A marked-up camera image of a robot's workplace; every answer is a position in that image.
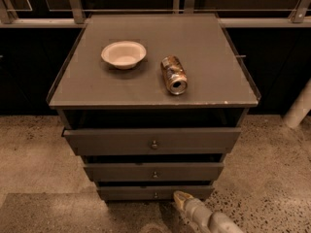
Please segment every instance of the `bowl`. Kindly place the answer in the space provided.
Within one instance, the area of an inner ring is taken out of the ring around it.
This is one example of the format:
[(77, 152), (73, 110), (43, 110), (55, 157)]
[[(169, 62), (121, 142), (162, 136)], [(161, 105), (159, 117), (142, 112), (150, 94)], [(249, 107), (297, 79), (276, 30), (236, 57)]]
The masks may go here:
[(118, 69), (130, 69), (146, 56), (146, 49), (136, 42), (122, 41), (108, 45), (102, 52), (102, 59)]

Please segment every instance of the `white pole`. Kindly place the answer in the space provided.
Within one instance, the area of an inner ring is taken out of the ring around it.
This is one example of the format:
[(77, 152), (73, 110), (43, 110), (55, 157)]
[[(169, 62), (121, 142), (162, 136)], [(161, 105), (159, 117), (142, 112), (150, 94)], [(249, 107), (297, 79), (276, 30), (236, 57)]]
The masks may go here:
[(297, 99), (292, 104), (291, 108), (284, 116), (284, 122), (290, 128), (299, 126), (304, 117), (311, 110), (311, 79), (302, 89)]

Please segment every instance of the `gold can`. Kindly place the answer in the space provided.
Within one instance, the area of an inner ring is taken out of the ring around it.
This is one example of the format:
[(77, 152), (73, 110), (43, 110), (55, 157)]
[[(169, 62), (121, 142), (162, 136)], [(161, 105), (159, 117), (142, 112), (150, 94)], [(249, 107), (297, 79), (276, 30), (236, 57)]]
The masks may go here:
[(183, 94), (188, 86), (185, 70), (176, 56), (165, 57), (161, 62), (166, 88), (174, 95)]

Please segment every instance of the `dresser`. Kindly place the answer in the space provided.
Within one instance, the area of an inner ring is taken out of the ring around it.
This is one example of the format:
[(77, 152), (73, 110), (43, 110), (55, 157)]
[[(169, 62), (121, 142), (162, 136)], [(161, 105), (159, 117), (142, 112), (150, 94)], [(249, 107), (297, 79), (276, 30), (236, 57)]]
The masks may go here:
[[(117, 41), (142, 44), (133, 69), (102, 61)], [(48, 102), (86, 175), (108, 200), (205, 199), (259, 93), (214, 15), (94, 15), (60, 70)], [(161, 60), (176, 55), (189, 81), (170, 94)]]

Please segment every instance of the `speckled floor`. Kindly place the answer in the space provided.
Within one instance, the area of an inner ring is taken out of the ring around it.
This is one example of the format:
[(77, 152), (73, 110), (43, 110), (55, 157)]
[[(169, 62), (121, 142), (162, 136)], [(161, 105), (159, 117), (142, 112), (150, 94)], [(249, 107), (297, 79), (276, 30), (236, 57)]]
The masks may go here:
[[(0, 116), (0, 232), (197, 232), (172, 202), (101, 201), (57, 116)], [(206, 200), (245, 232), (311, 232), (311, 117), (247, 116)]]

